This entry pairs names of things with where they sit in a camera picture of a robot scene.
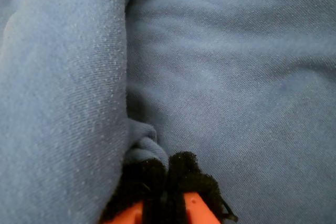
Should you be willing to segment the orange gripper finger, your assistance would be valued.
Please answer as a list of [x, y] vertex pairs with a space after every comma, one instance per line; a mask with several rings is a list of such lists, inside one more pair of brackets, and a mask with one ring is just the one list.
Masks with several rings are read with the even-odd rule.
[[107, 223], [142, 202], [142, 223], [161, 223], [161, 196], [165, 187], [166, 170], [155, 158], [124, 165], [117, 188], [101, 214]]
[[217, 181], [203, 174], [196, 155], [179, 152], [169, 158], [164, 223], [187, 223], [184, 193], [196, 192], [220, 223], [224, 222], [221, 192]]

